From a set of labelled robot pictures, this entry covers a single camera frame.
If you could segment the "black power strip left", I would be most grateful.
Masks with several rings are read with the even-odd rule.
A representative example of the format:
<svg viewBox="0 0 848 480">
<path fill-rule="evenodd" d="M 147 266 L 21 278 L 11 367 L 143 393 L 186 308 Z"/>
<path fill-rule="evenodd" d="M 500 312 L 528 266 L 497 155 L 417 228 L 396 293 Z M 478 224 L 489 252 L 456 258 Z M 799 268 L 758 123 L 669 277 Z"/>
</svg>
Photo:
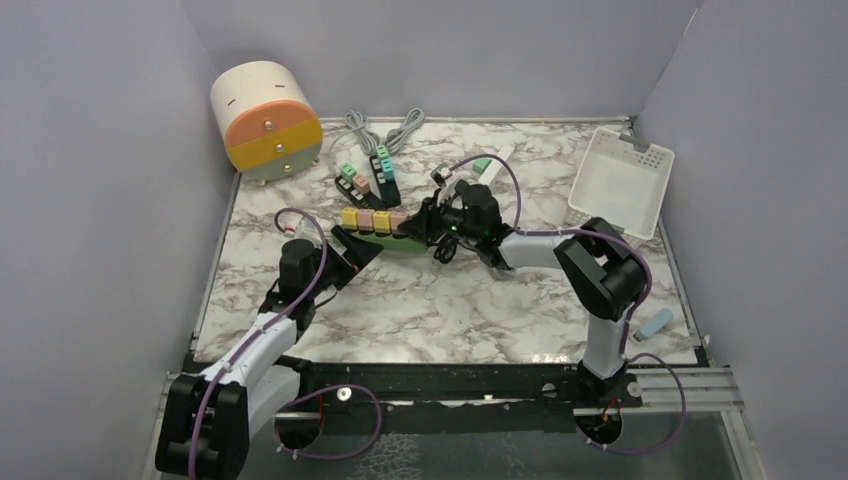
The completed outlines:
<svg viewBox="0 0 848 480">
<path fill-rule="evenodd" d="M 360 209 L 384 210 L 384 202 L 372 191 L 370 181 L 350 163 L 343 163 L 334 179 L 339 193 L 354 207 Z"/>
</svg>

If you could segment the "round cream drawer cabinet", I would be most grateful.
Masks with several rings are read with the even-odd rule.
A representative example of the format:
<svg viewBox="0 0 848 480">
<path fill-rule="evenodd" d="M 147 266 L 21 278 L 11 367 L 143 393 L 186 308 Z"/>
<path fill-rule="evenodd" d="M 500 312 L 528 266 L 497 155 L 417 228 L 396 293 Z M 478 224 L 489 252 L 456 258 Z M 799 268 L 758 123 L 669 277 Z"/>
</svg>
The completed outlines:
<svg viewBox="0 0 848 480">
<path fill-rule="evenodd" d="M 243 177 L 280 180 L 313 166 L 321 121 L 289 69 L 252 61 L 223 72 L 210 102 L 227 156 Z"/>
</svg>

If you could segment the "green power strip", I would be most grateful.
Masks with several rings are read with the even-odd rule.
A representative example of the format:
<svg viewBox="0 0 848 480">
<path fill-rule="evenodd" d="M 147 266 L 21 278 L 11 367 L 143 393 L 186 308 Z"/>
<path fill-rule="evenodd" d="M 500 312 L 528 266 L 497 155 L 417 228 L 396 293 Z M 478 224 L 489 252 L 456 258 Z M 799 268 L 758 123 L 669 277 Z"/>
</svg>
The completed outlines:
<svg viewBox="0 0 848 480">
<path fill-rule="evenodd" d="M 420 242 L 405 235 L 395 234 L 379 234 L 373 231 L 346 230 L 341 224 L 334 225 L 331 229 L 332 236 L 340 242 L 344 243 L 344 234 L 352 234 L 362 240 L 380 244 L 384 247 L 383 251 L 394 251 L 410 254 L 423 254 L 428 250 L 426 243 Z"/>
</svg>

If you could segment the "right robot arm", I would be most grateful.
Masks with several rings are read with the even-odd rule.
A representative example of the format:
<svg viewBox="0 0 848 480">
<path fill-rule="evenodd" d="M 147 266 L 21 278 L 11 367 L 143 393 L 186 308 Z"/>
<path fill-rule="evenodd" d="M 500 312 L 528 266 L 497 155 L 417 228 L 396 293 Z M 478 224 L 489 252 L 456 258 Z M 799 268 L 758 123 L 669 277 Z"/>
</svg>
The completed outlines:
<svg viewBox="0 0 848 480">
<path fill-rule="evenodd" d="M 443 263 L 466 242 L 495 270 L 563 271 L 589 319 L 586 349 L 577 365 L 577 393 L 589 406 L 604 405 L 625 374 L 630 321 L 653 283 L 647 261 L 601 217 L 572 229 L 521 230 L 503 222 L 487 186 L 461 180 L 455 193 L 460 206 L 428 197 L 400 223 L 400 233 L 435 247 Z"/>
</svg>

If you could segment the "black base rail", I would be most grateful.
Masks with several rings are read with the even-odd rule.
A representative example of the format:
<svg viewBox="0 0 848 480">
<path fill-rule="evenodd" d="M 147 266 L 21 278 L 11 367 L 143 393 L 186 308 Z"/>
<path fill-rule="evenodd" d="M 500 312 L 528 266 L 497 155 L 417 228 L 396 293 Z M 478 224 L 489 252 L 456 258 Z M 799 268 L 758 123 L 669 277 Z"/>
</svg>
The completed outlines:
<svg viewBox="0 0 848 480">
<path fill-rule="evenodd" d="M 324 430 L 362 434 L 379 425 L 390 433 L 573 433 L 574 416 L 611 412 L 643 402 L 629 394 L 624 376 L 609 394 L 588 395 L 576 369 L 556 364 L 342 364 L 311 363 L 294 383 L 297 397 L 321 387 L 360 385 L 350 406 L 326 392 Z"/>
</svg>

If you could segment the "light blue small device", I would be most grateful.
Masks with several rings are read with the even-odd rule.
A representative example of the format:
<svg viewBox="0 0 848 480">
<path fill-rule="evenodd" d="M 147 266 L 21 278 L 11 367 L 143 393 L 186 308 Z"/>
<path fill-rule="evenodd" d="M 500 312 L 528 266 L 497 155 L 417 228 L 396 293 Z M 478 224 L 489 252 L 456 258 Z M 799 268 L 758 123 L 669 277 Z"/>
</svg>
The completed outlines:
<svg viewBox="0 0 848 480">
<path fill-rule="evenodd" d="M 645 321 L 632 335 L 636 342 L 643 342 L 664 329 L 674 319 L 674 313 L 663 308 Z"/>
</svg>

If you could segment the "yellow plug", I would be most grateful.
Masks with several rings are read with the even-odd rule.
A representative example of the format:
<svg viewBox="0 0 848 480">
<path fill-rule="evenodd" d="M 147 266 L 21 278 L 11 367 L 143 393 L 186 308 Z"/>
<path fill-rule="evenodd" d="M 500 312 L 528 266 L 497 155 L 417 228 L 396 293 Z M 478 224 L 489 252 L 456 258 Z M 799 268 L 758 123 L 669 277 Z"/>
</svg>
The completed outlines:
<svg viewBox="0 0 848 480">
<path fill-rule="evenodd" d="M 372 214 L 373 230 L 379 234 L 391 234 L 391 215 L 390 211 L 374 211 Z"/>
<path fill-rule="evenodd" d="M 358 213 L 359 209 L 354 207 L 346 207 L 341 211 L 341 226 L 346 230 L 358 229 Z"/>
</svg>

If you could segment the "black power strip right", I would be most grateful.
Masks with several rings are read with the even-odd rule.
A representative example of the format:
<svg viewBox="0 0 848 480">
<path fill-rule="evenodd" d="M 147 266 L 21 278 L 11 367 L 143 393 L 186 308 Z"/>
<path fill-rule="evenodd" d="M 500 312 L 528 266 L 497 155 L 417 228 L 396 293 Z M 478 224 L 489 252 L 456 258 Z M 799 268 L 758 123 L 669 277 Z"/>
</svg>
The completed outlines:
<svg viewBox="0 0 848 480">
<path fill-rule="evenodd" d="M 396 182 L 395 169 L 388 149 L 380 144 L 369 156 L 369 167 L 376 180 L 377 195 L 386 208 L 401 205 L 401 195 Z"/>
</svg>

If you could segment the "green plug on white strip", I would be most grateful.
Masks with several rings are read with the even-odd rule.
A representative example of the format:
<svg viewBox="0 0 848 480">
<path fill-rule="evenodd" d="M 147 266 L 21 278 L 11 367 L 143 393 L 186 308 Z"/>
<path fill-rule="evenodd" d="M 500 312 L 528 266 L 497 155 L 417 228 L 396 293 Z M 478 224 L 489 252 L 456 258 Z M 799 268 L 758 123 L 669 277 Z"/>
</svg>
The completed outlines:
<svg viewBox="0 0 848 480">
<path fill-rule="evenodd" d="M 493 159 L 491 157 L 477 158 L 472 162 L 472 170 L 475 173 L 482 175 L 486 171 L 486 169 L 488 168 L 488 166 L 491 164 L 492 161 L 493 161 Z"/>
</svg>

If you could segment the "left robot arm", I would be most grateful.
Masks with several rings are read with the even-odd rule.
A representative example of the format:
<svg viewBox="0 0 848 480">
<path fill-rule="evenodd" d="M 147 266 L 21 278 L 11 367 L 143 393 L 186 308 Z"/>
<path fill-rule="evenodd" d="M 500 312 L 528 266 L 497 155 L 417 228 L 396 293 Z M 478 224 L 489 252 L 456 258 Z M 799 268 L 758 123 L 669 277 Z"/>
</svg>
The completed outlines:
<svg viewBox="0 0 848 480">
<path fill-rule="evenodd" d="M 316 297 L 343 289 L 383 250 L 340 227 L 331 233 L 343 252 L 305 238 L 284 243 L 279 276 L 247 333 L 202 372 L 171 383 L 154 457 L 158 471 L 235 479 L 258 430 L 282 407 L 298 411 L 313 401 L 313 382 L 278 360 L 308 329 Z"/>
</svg>

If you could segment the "black power strip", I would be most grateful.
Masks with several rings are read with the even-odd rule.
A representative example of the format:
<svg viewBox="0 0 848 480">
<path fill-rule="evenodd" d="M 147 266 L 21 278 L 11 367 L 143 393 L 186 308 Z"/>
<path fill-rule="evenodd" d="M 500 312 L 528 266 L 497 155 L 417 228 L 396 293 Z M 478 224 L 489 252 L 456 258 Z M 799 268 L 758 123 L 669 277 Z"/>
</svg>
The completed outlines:
<svg viewBox="0 0 848 480">
<path fill-rule="evenodd" d="M 350 163 L 343 163 L 334 179 L 339 193 L 354 207 L 360 209 L 384 210 L 384 202 L 372 191 L 370 181 Z"/>
<path fill-rule="evenodd" d="M 369 167 L 376 180 L 377 195 L 386 208 L 401 205 L 401 195 L 396 182 L 395 169 L 388 149 L 380 144 L 369 156 Z"/>
</svg>

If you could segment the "white plastic basket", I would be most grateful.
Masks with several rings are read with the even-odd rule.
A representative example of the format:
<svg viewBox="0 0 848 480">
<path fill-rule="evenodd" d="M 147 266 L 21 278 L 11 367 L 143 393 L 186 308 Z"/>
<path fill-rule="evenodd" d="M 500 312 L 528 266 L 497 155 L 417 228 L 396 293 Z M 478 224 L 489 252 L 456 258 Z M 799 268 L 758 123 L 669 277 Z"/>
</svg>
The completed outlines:
<svg viewBox="0 0 848 480">
<path fill-rule="evenodd" d="M 581 225 L 601 217 L 629 243 L 650 242 L 674 160 L 665 147 L 596 129 L 575 176 L 565 222 Z"/>
</svg>

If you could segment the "pink plug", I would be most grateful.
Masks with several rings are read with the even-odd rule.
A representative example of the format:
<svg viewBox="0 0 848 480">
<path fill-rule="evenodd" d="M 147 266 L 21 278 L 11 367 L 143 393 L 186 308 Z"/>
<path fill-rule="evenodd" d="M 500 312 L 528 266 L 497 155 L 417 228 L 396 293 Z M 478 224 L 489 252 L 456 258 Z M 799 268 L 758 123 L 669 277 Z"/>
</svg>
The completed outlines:
<svg viewBox="0 0 848 480">
<path fill-rule="evenodd" d="M 400 225 L 408 219 L 405 212 L 391 212 L 389 215 L 390 231 L 392 234 L 400 235 Z"/>
<path fill-rule="evenodd" d="M 373 209 L 358 209 L 356 212 L 357 229 L 360 231 L 373 231 Z"/>
</svg>

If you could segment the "white power strip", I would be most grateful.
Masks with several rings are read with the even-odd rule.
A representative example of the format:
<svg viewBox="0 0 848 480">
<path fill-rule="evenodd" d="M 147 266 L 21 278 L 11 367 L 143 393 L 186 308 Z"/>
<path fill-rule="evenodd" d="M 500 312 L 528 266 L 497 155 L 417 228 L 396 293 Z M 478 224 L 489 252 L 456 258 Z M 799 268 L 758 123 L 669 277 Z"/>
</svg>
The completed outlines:
<svg viewBox="0 0 848 480">
<path fill-rule="evenodd" d="M 497 156 L 504 161 L 508 161 L 514 151 L 515 148 L 513 146 L 505 146 L 497 152 Z M 478 177 L 478 182 L 480 184 L 491 186 L 495 182 L 495 180 L 504 172 L 504 166 L 502 162 L 494 160 L 491 157 L 487 157 L 487 160 L 489 161 L 489 163 L 480 173 Z"/>
</svg>

